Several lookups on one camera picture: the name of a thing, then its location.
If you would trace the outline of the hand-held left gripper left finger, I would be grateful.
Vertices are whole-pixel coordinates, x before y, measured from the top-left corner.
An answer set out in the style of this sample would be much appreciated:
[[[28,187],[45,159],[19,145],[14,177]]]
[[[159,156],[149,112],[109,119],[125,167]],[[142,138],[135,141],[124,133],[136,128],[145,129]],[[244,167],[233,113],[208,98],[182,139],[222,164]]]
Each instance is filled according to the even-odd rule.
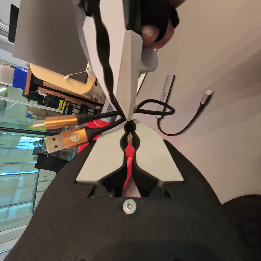
[[[104,132],[95,141],[76,178],[77,183],[103,186],[109,193],[115,191],[116,197],[122,196],[128,172],[126,124],[123,122]]]

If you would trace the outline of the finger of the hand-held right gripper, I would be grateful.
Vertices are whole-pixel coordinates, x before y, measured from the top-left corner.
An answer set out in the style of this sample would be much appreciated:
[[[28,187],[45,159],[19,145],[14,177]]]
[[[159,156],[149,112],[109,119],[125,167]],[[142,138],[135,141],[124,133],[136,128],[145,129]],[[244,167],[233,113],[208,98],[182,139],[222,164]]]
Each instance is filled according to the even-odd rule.
[[[125,118],[131,120],[142,54],[140,1],[101,0],[100,14],[109,37],[113,95]]]
[[[124,16],[86,16],[83,34],[88,62],[107,99],[125,116],[122,84],[125,66],[122,54],[125,43]]]

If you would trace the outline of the blue box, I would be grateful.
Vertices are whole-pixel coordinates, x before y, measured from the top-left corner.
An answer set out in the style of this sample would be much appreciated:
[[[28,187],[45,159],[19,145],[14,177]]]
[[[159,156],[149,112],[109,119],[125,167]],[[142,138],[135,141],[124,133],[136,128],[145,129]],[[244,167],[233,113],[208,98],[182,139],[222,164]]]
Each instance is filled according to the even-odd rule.
[[[13,87],[25,90],[27,80],[28,69],[24,67],[14,68]]]

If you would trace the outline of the black metal pole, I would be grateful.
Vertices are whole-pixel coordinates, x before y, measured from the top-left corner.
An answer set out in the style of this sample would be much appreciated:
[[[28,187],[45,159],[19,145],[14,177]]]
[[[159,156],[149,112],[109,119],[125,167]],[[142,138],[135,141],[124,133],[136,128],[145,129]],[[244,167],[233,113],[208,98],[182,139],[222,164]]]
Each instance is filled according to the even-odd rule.
[[[45,136],[54,136],[57,133],[54,132],[42,132],[42,131],[35,131],[35,130],[24,130],[24,129],[16,129],[16,128],[5,128],[0,127],[0,131],[2,132],[12,132],[12,133],[21,133],[21,134],[30,134],[30,135],[45,135]]]

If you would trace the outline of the person's right hand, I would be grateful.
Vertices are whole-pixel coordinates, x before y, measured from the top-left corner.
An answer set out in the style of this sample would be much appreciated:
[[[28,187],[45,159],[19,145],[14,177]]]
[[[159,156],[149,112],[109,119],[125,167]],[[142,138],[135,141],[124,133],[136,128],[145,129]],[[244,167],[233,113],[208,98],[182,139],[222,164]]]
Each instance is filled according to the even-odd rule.
[[[152,46],[154,49],[161,49],[164,47],[173,37],[174,35],[174,27],[171,23],[168,24],[167,31],[163,38],[156,42],[156,39],[159,36],[159,29],[152,25],[144,25],[142,26],[142,40],[143,47]]]

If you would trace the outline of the black quilted pad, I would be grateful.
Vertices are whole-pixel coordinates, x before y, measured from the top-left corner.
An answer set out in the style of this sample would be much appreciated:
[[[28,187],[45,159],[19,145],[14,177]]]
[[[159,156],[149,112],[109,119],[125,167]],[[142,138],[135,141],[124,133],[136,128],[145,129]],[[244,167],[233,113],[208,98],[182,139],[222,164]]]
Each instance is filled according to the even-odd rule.
[[[261,260],[261,195],[234,198],[222,209],[252,259]]]

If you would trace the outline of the brown cardboard box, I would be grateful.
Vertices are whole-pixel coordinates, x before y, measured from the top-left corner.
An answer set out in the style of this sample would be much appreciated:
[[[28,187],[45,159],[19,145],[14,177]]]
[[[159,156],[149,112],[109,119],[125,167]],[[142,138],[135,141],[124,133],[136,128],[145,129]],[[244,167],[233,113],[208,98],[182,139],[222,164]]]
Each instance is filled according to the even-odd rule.
[[[62,113],[28,106],[25,117],[28,119],[44,120],[46,117],[62,116]]]

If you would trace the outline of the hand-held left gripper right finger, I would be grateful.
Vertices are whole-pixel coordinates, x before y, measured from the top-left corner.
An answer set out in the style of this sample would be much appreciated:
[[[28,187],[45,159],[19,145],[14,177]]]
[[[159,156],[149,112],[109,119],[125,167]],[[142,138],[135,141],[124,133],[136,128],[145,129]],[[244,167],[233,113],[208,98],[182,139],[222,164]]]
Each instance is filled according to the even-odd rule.
[[[155,187],[184,181],[162,137],[137,119],[131,120],[134,147],[132,177],[141,195]]]

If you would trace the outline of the yellow twist tie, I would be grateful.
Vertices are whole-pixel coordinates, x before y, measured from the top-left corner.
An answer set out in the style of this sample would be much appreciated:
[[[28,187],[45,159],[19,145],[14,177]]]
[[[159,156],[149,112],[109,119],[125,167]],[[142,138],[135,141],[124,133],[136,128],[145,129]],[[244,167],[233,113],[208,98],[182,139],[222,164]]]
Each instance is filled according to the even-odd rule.
[[[133,110],[133,114],[136,112],[137,107],[138,107],[138,105],[136,104],[134,107],[134,110]],[[128,142],[130,141],[130,135],[131,135],[131,133],[129,133],[129,135],[128,135]]]

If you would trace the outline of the red storage bin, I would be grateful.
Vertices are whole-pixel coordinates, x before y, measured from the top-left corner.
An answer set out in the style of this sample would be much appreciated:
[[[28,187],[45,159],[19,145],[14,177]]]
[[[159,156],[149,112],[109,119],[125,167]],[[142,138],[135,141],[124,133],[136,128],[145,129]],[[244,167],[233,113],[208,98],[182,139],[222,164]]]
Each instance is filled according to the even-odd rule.
[[[87,127],[89,128],[97,128],[97,127],[105,127],[108,126],[110,123],[107,121],[104,121],[103,119],[97,119],[94,120],[93,122],[89,122],[86,124]],[[128,145],[125,149],[126,152],[126,157],[127,157],[127,178],[125,180],[123,189],[120,190],[122,192],[122,196],[124,197],[127,194],[127,191],[130,186],[130,180],[131,180],[131,175],[132,175],[132,162],[133,162],[133,156],[134,156],[134,147],[132,146],[132,135],[129,133],[128,135]]]

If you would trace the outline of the white adjustable stand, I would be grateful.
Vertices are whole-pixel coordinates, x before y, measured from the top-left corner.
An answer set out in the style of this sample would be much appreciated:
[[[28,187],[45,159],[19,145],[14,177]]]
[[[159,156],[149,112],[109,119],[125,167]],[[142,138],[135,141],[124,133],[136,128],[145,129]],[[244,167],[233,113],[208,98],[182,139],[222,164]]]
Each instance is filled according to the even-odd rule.
[[[95,76],[94,71],[93,71],[93,69],[91,68],[91,66],[90,66],[89,63],[87,63],[86,72],[87,72],[87,74],[88,74],[88,77],[90,77],[90,78],[92,78],[92,77]],[[139,90],[140,90],[140,88],[141,88],[141,86],[142,86],[142,83],[143,83],[143,81],[144,81],[144,79],[145,79],[145,76],[146,76],[146,73],[141,74],[141,75],[139,76],[138,86],[137,86],[137,93],[136,93],[136,94],[138,94],[138,92],[139,92]]]

